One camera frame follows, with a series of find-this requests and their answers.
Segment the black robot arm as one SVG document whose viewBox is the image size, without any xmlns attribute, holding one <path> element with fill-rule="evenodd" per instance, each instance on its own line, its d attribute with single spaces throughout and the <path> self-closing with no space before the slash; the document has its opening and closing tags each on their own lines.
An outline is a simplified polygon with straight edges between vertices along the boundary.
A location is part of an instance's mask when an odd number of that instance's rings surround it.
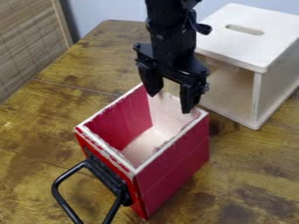
<svg viewBox="0 0 299 224">
<path fill-rule="evenodd" d="M 194 5 L 201 0 L 144 0 L 145 28 L 150 42 L 136 43 L 134 63 L 146 93 L 154 96 L 164 79 L 180 84 L 181 112 L 188 114 L 208 91 L 209 69 L 194 56 L 196 33 L 212 28 L 196 22 Z"/>
</svg>

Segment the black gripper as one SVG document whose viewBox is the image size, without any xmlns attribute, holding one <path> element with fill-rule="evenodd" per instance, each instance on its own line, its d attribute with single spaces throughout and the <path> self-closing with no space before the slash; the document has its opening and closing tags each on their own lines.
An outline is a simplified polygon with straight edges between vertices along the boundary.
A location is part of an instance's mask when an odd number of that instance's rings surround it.
<svg viewBox="0 0 299 224">
<path fill-rule="evenodd" d="M 178 31 L 173 35 L 150 35 L 149 43 L 136 43 L 134 63 L 144 89 L 153 97 L 164 87 L 162 78 L 181 84 L 181 112 L 189 114 L 201 95 L 209 90 L 205 79 L 208 68 L 194 57 L 194 31 Z"/>
</svg>

